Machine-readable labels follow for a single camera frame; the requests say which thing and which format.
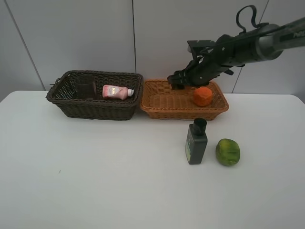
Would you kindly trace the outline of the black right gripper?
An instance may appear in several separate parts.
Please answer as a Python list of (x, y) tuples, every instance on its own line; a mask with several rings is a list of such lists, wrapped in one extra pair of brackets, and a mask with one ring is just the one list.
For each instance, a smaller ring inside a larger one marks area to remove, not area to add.
[(167, 82), (173, 90), (184, 90), (185, 82), (190, 86), (205, 86), (221, 73), (220, 65), (205, 56), (192, 60), (185, 69), (175, 71), (167, 77)]

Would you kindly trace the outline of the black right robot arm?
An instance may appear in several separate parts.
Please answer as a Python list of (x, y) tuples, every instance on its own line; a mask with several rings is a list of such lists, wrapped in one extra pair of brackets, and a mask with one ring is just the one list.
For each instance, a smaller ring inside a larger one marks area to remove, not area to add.
[(271, 61), (283, 50), (305, 45), (305, 20), (295, 20), (283, 26), (264, 24), (232, 37), (222, 35), (217, 41), (188, 41), (193, 60), (182, 70), (168, 76), (167, 82), (174, 90), (187, 86), (207, 86), (225, 73), (233, 75), (231, 68), (249, 63)]

